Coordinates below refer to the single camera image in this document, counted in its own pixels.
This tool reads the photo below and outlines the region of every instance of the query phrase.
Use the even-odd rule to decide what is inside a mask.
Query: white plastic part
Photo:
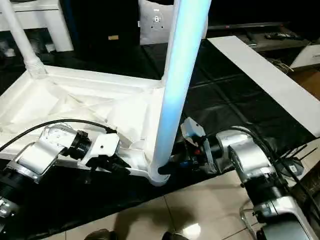
[[[99,155],[111,157],[117,150],[119,140],[119,136],[116,133],[100,134],[91,144],[88,152],[78,164],[85,166],[91,158],[96,158]]]
[[[130,164],[132,175],[164,185],[169,175],[160,175],[171,155],[211,0],[176,0],[162,81],[109,73],[43,66],[34,54],[9,0],[0,8],[24,57],[28,73],[0,96],[0,143],[18,133],[56,119],[76,118],[108,124],[118,132],[119,154]],[[70,123],[91,139],[101,129]],[[20,139],[0,153],[12,159],[42,129]],[[88,169],[61,157],[62,166]]]
[[[33,51],[32,46],[16,17],[15,11],[13,10],[10,1],[0,0],[0,10],[6,18],[15,43],[23,56],[25,68],[29,71],[33,78],[45,78],[45,67]]]
[[[169,38],[165,72],[165,85],[153,160],[149,175],[164,183],[167,175],[160,175],[173,149],[182,109],[190,84],[211,0],[174,1],[174,16]]]

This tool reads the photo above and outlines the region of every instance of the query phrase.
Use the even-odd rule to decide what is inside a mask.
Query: black cable
[[[8,147],[9,145],[13,144],[15,141],[17,141],[18,139],[20,139],[23,136],[27,135],[28,133],[30,133],[30,132],[32,132],[32,131],[34,131],[36,129],[45,127],[47,125],[57,124],[57,123],[83,123],[83,124],[90,124],[90,125],[97,126],[97,127],[105,129],[105,131],[107,133],[117,133],[116,130],[113,130],[110,127],[107,127],[105,125],[102,125],[102,124],[94,122],[94,121],[81,120],[81,119],[58,119],[58,120],[52,120],[52,121],[47,121],[47,122],[41,123],[39,125],[33,126],[33,127],[29,128],[28,130],[20,133],[18,136],[14,137],[10,141],[8,141],[4,145],[2,145],[0,147],[0,152],[2,152],[6,147]]]
[[[320,208],[318,206],[318,204],[316,203],[315,199],[313,198],[312,194],[309,192],[309,190],[300,182],[299,178],[291,171],[290,167],[284,163],[283,159],[281,157],[279,157],[277,155],[277,153],[271,148],[271,146],[269,145],[269,143],[264,140],[263,138],[260,138],[259,136],[257,136],[256,134],[254,134],[253,132],[240,128],[240,127],[231,127],[231,130],[238,130],[240,132],[244,132],[248,135],[250,135],[254,140],[256,140],[257,144],[259,145],[259,147],[264,151],[264,153],[268,153],[270,158],[271,158],[271,162],[275,163],[276,160],[279,160],[280,163],[283,165],[283,167],[285,168],[285,170],[287,170],[288,173],[290,173],[290,175],[292,176],[292,178],[294,179],[294,181],[296,182],[296,184],[298,184],[300,186],[300,188],[302,189],[302,191],[308,196],[309,200],[311,201],[312,205],[314,206],[314,209],[316,211],[316,214],[318,216],[320,216]]]

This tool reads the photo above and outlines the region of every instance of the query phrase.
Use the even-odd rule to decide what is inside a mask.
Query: white floor tile
[[[198,223],[199,240],[220,240],[245,228],[239,208],[248,195],[235,171],[172,192],[165,199],[175,228],[179,231]],[[250,214],[248,219],[251,224],[257,222]]]
[[[258,231],[261,228],[261,226],[259,224],[255,224],[253,226],[253,230]],[[228,237],[225,240],[253,240],[253,238],[251,237],[249,231],[247,229],[244,229],[230,237]]]
[[[66,240],[83,240],[99,229],[118,234],[119,240],[161,240],[163,234],[172,230],[170,214],[163,197],[145,202],[137,207],[90,222],[66,232]]]
[[[298,158],[302,158],[315,148],[318,149],[302,160],[302,162],[305,163],[309,169],[312,169],[318,163],[318,161],[320,161],[320,139],[308,143],[307,147],[297,154]]]
[[[66,240],[66,233],[61,232],[59,234],[44,238],[43,240]]]

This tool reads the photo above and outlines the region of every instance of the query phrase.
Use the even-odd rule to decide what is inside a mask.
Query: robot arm
[[[119,141],[116,133],[100,134],[91,141],[86,132],[76,131],[66,124],[45,127],[39,139],[22,149],[0,176],[0,220],[18,212],[26,195],[46,175],[59,155],[70,156],[82,166],[99,157],[107,162],[106,158],[115,155]]]
[[[208,144],[218,159],[230,160],[240,178],[241,186],[253,204],[259,223],[266,225],[256,234],[262,240],[317,240],[301,208],[290,196],[269,158],[254,141],[248,129],[237,127],[221,131],[209,143],[204,129],[190,117],[181,125],[183,137],[206,156],[211,168],[217,159],[208,154]]]

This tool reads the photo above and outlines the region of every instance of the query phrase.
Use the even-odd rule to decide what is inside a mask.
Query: white tube
[[[165,184],[168,175],[160,175],[171,155],[191,75],[194,69],[211,0],[175,0],[174,16],[167,50],[165,84],[153,160],[149,175]]]
[[[0,0],[0,11],[10,27],[15,43],[23,56],[26,69],[32,77],[43,78],[46,75],[44,65],[36,56],[9,0]]]

